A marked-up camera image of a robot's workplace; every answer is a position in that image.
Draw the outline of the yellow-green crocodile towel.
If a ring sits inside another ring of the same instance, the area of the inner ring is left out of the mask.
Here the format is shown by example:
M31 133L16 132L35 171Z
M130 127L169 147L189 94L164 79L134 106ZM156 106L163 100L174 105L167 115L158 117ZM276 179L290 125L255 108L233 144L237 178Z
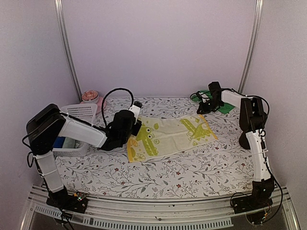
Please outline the yellow-green crocodile towel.
M174 119L141 116L140 120L137 136L131 136L127 142L130 163L185 152L218 139L202 115Z

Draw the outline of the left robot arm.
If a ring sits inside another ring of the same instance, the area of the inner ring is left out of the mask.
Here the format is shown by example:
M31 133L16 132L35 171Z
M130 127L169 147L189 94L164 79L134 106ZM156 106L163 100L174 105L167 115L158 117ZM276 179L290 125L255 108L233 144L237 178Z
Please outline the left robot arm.
M115 113L113 121L98 127L60 111L57 105L49 104L26 125L28 147L50 192L52 199L61 208L71 204L53 155L53 145L58 137L71 138L104 151L121 148L131 135L136 136L142 126L138 119L142 104L136 101L128 110Z

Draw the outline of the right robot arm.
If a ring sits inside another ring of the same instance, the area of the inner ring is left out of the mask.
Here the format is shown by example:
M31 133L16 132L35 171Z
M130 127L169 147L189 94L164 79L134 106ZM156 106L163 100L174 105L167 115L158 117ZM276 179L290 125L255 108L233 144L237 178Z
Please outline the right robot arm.
M255 163L252 193L247 197L247 203L252 209L270 205L275 179L266 156L265 124L269 113L264 112L265 100L255 95L243 95L234 89L221 88L217 81L211 82L208 89L210 97L204 92L195 93L196 98L200 100L197 113L215 112L225 104L239 109L239 127L242 131L239 144L242 148L251 151Z

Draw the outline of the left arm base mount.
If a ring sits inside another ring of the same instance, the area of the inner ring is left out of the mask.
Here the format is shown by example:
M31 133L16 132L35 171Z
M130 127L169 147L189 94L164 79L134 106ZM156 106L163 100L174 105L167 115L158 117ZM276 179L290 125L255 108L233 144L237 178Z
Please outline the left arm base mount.
M77 195L70 195L60 180L44 179L48 191L48 198L46 204L52 207L56 207L59 210L67 210L77 213L84 214L88 199L81 196L79 193Z

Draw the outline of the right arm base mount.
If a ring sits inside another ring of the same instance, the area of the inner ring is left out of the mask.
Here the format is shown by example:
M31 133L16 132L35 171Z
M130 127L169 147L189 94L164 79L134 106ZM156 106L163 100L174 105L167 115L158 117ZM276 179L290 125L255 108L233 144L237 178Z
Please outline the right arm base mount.
M252 195L247 195L241 192L234 193L230 198L230 206L235 214L270 207L272 204L273 202L270 197L257 199Z

